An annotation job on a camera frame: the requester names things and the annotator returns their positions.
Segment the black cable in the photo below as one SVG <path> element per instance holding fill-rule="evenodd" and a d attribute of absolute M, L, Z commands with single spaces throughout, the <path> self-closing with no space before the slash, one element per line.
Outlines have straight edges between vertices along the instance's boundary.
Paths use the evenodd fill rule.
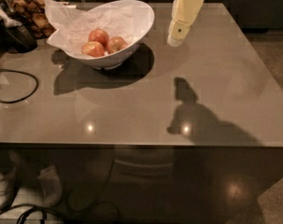
<path fill-rule="evenodd" d="M 24 223 L 25 220 L 31 214 L 33 214 L 34 212 L 41 212 L 42 213 L 42 219 L 40 220 L 41 222 L 45 221 L 47 219 L 47 213 L 52 214 L 53 216 L 56 216 L 60 220 L 67 220 L 67 216 L 58 212 L 58 211 L 52 210 L 48 207 L 38 206 L 38 205 L 35 205 L 35 204 L 30 204 L 30 203 L 24 203 L 24 204 L 18 204 L 18 205 L 11 206 L 9 209 L 7 209 L 5 211 L 1 211 L 0 216 L 3 215 L 6 212 L 13 210 L 13 209 L 22 208 L 22 207 L 31 207 L 31 208 L 28 209 L 27 211 L 25 211 L 24 213 L 22 213 L 19 216 L 19 218 L 17 220 L 17 224 Z"/>
<path fill-rule="evenodd" d="M 91 210 L 93 210 L 93 208 L 95 208 L 97 205 L 99 205 L 101 203 L 108 203 L 108 202 L 99 202 L 99 200 L 100 200 L 101 196 L 103 195 L 103 193 L 104 193 L 104 191 L 106 189 L 106 186 L 107 186 L 107 184 L 108 184 L 108 182 L 110 180 L 110 177 L 112 175 L 113 167 L 114 167 L 114 158 L 112 159 L 112 162 L 111 162 L 111 165 L 110 165 L 110 168 L 109 168 L 109 171 L 108 171 L 108 175 L 106 177 L 105 183 L 104 183 L 104 185 L 103 185 L 103 187 L 101 189 L 100 194 L 87 207 L 85 207 L 83 209 L 80 209 L 80 210 L 76 210 L 76 209 L 72 208 L 70 206 L 70 204 L 69 204 L 69 201 L 68 201 L 69 196 L 71 194 L 71 191 L 69 191 L 66 194 L 66 201 L 65 201 L 65 205 L 66 205 L 67 211 L 68 212 L 72 212 L 74 214 L 77 214 L 78 216 L 82 216 L 85 213 L 91 212 Z"/>
<path fill-rule="evenodd" d="M 35 81 L 35 87 L 28 95 L 26 95 L 26 96 L 24 96 L 24 97 L 22 97 L 20 99 L 13 100 L 13 101 L 4 101 L 4 100 L 0 99 L 0 103 L 3 103 L 3 104 L 13 104 L 13 103 L 17 103 L 17 102 L 23 101 L 23 100 L 27 99 L 28 97 L 30 97 L 32 94 L 34 94 L 34 92 L 38 88 L 39 82 L 38 82 L 37 77 L 35 77 L 34 75 L 32 75 L 30 73 L 23 72 L 23 71 L 10 70 L 10 69 L 0 69 L 0 72 L 11 72 L 11 73 L 23 74 L 25 76 L 31 77 Z"/>

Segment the white paper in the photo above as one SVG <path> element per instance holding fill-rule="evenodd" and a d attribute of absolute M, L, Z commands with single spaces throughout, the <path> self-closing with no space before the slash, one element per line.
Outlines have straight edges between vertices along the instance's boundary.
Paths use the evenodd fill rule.
<path fill-rule="evenodd" d="M 91 30 L 101 28 L 110 37 L 121 36 L 129 45 L 133 43 L 133 11 L 131 7 L 103 7 L 96 11 L 78 10 L 53 0 L 46 0 L 46 16 L 56 31 L 48 43 L 77 58 L 91 58 L 81 53 Z"/>

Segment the table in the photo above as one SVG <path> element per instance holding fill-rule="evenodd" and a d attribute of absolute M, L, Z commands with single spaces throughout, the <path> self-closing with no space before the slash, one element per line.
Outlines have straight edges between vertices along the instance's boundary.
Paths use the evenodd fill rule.
<path fill-rule="evenodd" d="M 283 147 L 283 92 L 224 5 L 204 4 L 178 48 L 166 44 L 171 5 L 151 5 L 152 29 L 115 70 L 95 70 L 46 40 L 5 54 L 0 68 L 29 72 L 40 86 L 0 104 L 0 143 Z M 11 74 L 0 84 L 10 98 L 34 86 Z"/>

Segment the gray table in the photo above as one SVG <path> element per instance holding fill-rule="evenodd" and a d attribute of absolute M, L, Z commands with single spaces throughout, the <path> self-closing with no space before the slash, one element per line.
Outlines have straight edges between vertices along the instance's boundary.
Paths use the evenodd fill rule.
<path fill-rule="evenodd" d="M 185 43 L 171 48 L 171 4 L 152 6 L 151 31 L 118 69 L 94 70 L 45 40 L 2 57 L 0 68 L 30 72 L 40 86 L 0 104 L 0 143 L 283 147 L 283 92 L 226 8 L 204 4 Z M 0 75 L 9 98 L 33 86 Z"/>

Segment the glossy table surface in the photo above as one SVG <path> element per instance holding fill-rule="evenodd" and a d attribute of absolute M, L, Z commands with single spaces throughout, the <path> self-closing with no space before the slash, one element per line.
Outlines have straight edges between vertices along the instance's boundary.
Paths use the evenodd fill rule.
<path fill-rule="evenodd" d="M 40 85 L 0 104 L 0 143 L 283 147 L 283 92 L 223 4 L 204 4 L 185 43 L 167 45 L 171 4 L 150 4 L 155 22 L 137 52 L 99 71 L 38 40 L 0 68 Z M 96 4 L 83 4 L 89 9 Z M 34 82 L 0 74 L 0 96 Z"/>

